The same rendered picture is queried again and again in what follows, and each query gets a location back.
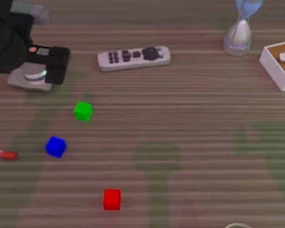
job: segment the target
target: marker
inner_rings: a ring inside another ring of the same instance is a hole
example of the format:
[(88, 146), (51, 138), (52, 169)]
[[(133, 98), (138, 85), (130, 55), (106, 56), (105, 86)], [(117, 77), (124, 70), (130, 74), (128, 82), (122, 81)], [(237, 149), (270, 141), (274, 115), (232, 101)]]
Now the marker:
[(8, 152), (8, 151), (0, 151), (0, 158), (8, 159), (8, 160), (16, 160), (17, 159), (17, 153)]

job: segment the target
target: wooden table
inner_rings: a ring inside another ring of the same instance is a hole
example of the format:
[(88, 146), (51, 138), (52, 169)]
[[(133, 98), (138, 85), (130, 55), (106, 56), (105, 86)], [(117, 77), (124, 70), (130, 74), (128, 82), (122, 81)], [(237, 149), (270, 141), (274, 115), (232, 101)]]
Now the wooden table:
[[(227, 0), (32, 2), (52, 13), (35, 42), (72, 59), (48, 94), (0, 76), (0, 149), (19, 153), (0, 161), (0, 228), (285, 228), (285, 93), (258, 63), (285, 40), (285, 2), (266, 1), (239, 58), (221, 50)], [(97, 69), (100, 51), (153, 45), (170, 47), (169, 66)], [(68, 143), (61, 160), (44, 152), (51, 135)], [(120, 212), (102, 211), (104, 188), (121, 189)]]

